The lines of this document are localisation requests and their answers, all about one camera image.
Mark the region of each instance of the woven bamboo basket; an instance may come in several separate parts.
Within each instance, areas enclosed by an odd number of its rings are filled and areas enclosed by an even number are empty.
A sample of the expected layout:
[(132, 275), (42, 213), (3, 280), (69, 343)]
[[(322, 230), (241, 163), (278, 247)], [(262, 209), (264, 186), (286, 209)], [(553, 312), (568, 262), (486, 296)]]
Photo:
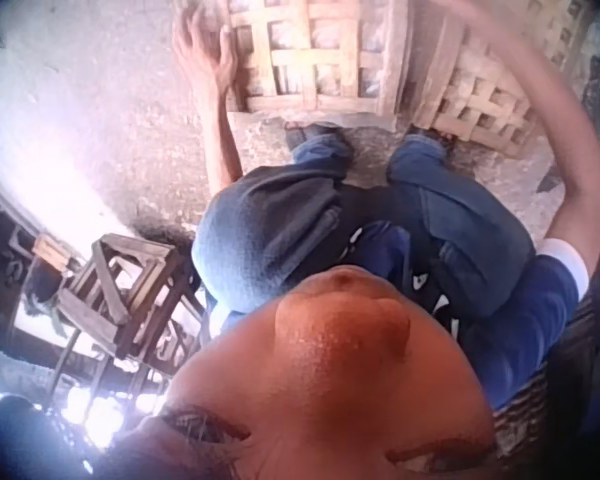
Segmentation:
[(408, 0), (221, 0), (220, 9), (241, 60), (238, 111), (397, 113)]
[[(590, 0), (516, 0), (508, 8), (530, 39), (570, 74), (593, 14)], [(528, 99), (489, 45), (455, 17), (444, 18), (413, 119), (516, 157), (536, 126)]]

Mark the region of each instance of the concrete floor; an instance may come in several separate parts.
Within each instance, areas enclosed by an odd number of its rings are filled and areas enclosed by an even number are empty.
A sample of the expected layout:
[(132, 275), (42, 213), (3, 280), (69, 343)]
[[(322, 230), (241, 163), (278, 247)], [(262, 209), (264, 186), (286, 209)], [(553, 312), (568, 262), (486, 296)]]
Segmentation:
[[(186, 245), (209, 200), (192, 95), (170, 46), (169, 0), (0, 4), (0, 186), (87, 256), (105, 232)], [(581, 89), (590, 35), (576, 74)], [(350, 180), (381, 183), (402, 131), (347, 130)], [(246, 171), (289, 161), (279, 119), (235, 130)], [(536, 194), (552, 162), (541, 136), (522, 160), (460, 145), (454, 165), (491, 189), (540, 238), (562, 189)]]

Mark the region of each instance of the hand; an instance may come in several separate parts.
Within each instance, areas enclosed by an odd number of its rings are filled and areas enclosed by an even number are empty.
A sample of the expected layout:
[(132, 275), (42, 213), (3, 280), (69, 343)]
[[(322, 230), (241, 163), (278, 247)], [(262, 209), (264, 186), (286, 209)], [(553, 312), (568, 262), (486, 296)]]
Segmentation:
[(218, 41), (218, 34), (205, 29), (202, 14), (202, 6), (187, 8), (173, 26), (173, 49), (199, 107), (204, 102), (224, 101), (238, 65), (229, 27), (222, 27)]

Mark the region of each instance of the blue jeans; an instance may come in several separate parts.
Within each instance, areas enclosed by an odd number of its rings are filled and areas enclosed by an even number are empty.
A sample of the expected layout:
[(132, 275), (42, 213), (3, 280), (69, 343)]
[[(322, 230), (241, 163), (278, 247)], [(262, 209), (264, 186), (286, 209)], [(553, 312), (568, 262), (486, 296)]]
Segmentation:
[(427, 271), (463, 318), (492, 314), (533, 255), (523, 225), (488, 190), (445, 167), (442, 146), (407, 136), (387, 187), (344, 185), (353, 152), (338, 135), (311, 138), (293, 164), (260, 167), (217, 195), (193, 260), (211, 295), (249, 313), (337, 264), (356, 229), (378, 220), (411, 235), (411, 264)]

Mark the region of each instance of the wooden lattice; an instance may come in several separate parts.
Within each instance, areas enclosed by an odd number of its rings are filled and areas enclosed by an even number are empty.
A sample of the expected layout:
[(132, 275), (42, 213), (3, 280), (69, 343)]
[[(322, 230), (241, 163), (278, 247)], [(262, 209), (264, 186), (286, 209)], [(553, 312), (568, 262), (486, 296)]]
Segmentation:
[(241, 111), (396, 113), (409, 58), (407, 0), (221, 0), (236, 32)]
[[(591, 22), (589, 0), (508, 2), (523, 35), (565, 74), (572, 70)], [(435, 128), (517, 156), (536, 125), (520, 85), (489, 45), (455, 17), (444, 20), (428, 83), (414, 117)]]

